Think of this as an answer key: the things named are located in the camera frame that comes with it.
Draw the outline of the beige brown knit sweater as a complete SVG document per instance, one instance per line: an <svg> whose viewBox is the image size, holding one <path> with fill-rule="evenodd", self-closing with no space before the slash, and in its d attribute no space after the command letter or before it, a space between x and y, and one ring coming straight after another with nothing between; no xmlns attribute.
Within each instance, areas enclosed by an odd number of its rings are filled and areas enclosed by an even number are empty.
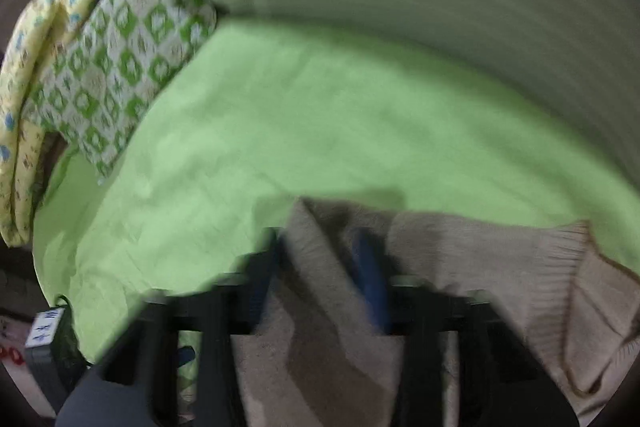
<svg viewBox="0 0 640 427"><path fill-rule="evenodd" d="M378 333L347 265L360 229L406 273L445 293L486 294L590 424L639 354L639 279L605 258L578 221L507 227L441 213L299 199L288 266L258 331L235 341L253 426L384 426L401 343Z"/></svg>

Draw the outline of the green bed sheet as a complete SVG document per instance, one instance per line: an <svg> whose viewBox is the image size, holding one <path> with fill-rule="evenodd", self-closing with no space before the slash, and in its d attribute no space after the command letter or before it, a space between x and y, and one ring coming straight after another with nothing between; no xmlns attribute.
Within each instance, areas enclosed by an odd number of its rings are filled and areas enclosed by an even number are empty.
<svg viewBox="0 0 640 427"><path fill-rule="evenodd" d="M222 23L144 114L111 173L66 148L36 212L43 294L96 358L152 288L226 271L299 196L503 225L587 219L639 265L639 193L602 150L502 82L344 28Z"/></svg>

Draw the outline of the yellow floral quilt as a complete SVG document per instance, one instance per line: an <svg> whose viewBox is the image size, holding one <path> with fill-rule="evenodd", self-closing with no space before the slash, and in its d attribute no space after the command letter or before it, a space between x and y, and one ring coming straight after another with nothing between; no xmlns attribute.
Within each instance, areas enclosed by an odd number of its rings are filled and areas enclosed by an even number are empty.
<svg viewBox="0 0 640 427"><path fill-rule="evenodd" d="M32 0L17 20L1 67L1 237L32 239L48 132L28 113L42 73L80 31L99 0Z"/></svg>

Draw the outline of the green white patterned pillow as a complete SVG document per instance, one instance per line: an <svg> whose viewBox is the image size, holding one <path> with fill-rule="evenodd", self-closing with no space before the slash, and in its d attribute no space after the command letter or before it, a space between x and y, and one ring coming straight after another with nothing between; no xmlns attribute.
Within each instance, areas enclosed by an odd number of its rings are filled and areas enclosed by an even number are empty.
<svg viewBox="0 0 640 427"><path fill-rule="evenodd" d="M100 0L37 81L27 114L105 179L154 98L216 25L209 0Z"/></svg>

